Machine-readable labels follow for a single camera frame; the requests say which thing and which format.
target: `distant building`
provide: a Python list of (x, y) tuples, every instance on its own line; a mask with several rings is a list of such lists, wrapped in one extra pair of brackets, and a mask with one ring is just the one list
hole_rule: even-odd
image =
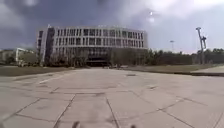
[(5, 63), (9, 57), (15, 59), (15, 50), (14, 49), (0, 50), (0, 63)]
[(0, 63), (7, 64), (8, 61), (18, 62), (19, 58), (24, 53), (34, 53), (32, 50), (15, 48), (0, 50)]
[(39, 62), (48, 65), (53, 56), (67, 60), (86, 54), (87, 63), (107, 63), (112, 49), (148, 49), (147, 33), (118, 27), (51, 27), (37, 35)]

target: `lamp post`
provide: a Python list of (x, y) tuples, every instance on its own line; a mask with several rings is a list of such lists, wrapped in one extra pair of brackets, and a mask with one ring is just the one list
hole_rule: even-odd
[(172, 52), (174, 52), (174, 41), (171, 40), (170, 43), (171, 43), (171, 45), (172, 45)]
[(201, 44), (201, 64), (205, 64), (204, 48), (203, 48), (202, 37), (201, 37), (201, 27), (197, 27), (196, 30), (198, 31), (198, 36), (199, 36), (199, 40)]

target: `grass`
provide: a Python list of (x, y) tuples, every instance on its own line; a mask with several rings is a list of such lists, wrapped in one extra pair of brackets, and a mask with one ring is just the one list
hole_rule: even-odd
[(168, 65), (168, 66), (137, 66), (128, 67), (127, 70), (144, 71), (144, 72), (192, 72), (200, 69), (207, 69), (221, 65), (208, 64), (208, 65)]
[(68, 71), (70, 68), (43, 68), (43, 67), (0, 67), (0, 76), (23, 76), (51, 72)]

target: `blue sky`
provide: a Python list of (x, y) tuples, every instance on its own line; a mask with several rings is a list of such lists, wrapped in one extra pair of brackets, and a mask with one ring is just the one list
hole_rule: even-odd
[(121, 26), (148, 32), (154, 50), (196, 52), (202, 27), (208, 48), (224, 48), (224, 0), (0, 0), (0, 48), (34, 46), (55, 26)]

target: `paved plaza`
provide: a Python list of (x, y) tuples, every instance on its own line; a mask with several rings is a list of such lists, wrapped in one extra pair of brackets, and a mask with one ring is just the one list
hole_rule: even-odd
[(0, 128), (224, 128), (224, 78), (82, 69), (0, 82)]

